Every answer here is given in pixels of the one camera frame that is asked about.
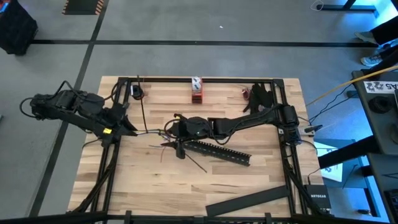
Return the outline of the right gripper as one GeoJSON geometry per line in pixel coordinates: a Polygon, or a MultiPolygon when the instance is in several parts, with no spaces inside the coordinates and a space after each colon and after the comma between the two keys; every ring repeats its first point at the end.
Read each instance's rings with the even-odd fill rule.
{"type": "Polygon", "coordinates": [[[164,130],[174,133],[176,141],[162,143],[161,146],[176,149],[176,156],[185,159],[183,143],[186,141],[205,139],[211,136],[211,126],[207,119],[194,116],[186,118],[182,114],[174,114],[176,121],[165,124],[164,130]]]}

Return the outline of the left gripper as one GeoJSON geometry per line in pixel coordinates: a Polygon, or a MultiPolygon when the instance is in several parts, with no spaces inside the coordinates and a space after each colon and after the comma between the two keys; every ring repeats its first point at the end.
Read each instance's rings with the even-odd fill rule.
{"type": "Polygon", "coordinates": [[[118,134],[118,131],[124,126],[130,131],[137,131],[134,125],[129,121],[126,115],[126,107],[123,104],[114,104],[111,108],[104,109],[104,130],[101,137],[102,146],[109,146],[114,142],[115,138],[123,136],[136,137],[136,133],[118,134]]]}

